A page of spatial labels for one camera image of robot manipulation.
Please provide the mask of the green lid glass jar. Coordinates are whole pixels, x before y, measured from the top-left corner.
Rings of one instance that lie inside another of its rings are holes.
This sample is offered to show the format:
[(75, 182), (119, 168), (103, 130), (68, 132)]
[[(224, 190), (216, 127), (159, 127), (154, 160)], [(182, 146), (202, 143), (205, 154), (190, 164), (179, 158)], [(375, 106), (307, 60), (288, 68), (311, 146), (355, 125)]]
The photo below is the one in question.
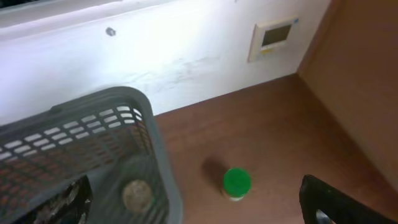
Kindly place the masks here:
[(223, 193), (230, 201), (240, 201), (251, 190), (251, 176), (242, 168), (232, 167), (223, 175), (222, 186)]

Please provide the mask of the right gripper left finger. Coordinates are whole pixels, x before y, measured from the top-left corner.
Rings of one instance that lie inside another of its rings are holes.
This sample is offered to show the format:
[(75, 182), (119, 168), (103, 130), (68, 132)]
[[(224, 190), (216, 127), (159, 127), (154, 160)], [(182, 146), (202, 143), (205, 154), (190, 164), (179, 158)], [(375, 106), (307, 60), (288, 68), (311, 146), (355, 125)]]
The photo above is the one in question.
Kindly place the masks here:
[(18, 224), (85, 224), (93, 193), (87, 176), (18, 219)]

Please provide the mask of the grey plastic shopping basket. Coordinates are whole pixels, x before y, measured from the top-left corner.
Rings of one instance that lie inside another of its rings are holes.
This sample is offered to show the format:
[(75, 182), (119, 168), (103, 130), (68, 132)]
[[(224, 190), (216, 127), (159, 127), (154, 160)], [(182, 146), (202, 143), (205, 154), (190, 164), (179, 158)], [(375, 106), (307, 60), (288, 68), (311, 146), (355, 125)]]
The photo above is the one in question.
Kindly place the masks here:
[[(90, 223), (181, 223), (183, 202), (145, 94), (119, 86), (1, 126), (1, 222), (13, 223), (87, 176)], [(144, 180), (154, 196), (144, 213), (122, 191)]]

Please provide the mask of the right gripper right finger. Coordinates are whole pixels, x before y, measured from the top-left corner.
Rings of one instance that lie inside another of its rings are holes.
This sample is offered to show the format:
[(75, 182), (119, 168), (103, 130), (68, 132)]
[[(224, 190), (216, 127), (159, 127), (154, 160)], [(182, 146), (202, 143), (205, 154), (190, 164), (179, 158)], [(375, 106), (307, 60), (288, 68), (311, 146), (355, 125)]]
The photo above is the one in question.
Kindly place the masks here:
[(313, 175), (303, 176), (299, 202), (305, 224), (394, 224), (377, 211), (361, 204)]

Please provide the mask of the silver tin can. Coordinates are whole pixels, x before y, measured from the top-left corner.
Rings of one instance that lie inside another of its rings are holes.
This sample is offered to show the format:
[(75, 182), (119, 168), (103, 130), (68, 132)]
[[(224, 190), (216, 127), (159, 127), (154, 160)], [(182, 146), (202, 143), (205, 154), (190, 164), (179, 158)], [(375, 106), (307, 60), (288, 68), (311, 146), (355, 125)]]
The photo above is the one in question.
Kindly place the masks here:
[(132, 180), (122, 191), (123, 204), (132, 213), (144, 213), (150, 209), (154, 196), (150, 185), (144, 180)]

